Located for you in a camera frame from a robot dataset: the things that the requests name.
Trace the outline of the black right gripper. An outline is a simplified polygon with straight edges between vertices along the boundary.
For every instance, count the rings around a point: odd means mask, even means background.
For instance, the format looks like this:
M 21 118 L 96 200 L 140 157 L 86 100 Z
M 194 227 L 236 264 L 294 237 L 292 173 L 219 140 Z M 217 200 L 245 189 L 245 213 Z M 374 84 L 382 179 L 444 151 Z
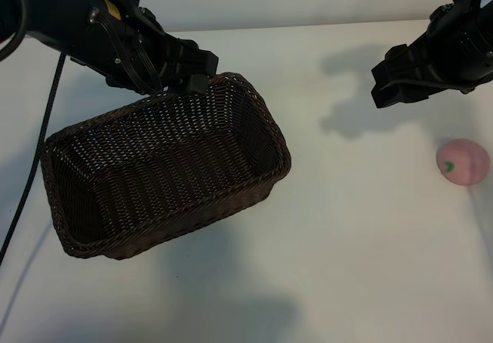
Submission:
M 463 72 L 468 62 L 464 52 L 471 16 L 469 4 L 443 5 L 430 15 L 426 32 L 410 46 L 388 50 L 371 70 L 376 107 L 417 103 L 448 89 L 471 92 L 472 81 Z

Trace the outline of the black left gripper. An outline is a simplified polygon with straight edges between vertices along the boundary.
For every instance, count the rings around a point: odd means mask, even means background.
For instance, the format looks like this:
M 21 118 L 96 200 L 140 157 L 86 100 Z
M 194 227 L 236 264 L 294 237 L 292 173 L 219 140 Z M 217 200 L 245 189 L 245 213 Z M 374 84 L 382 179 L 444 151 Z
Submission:
M 114 59 L 106 84 L 141 95 L 169 92 L 203 94 L 216 75 L 219 58 L 193 40 L 164 32 L 147 8 L 109 5 L 106 34 Z

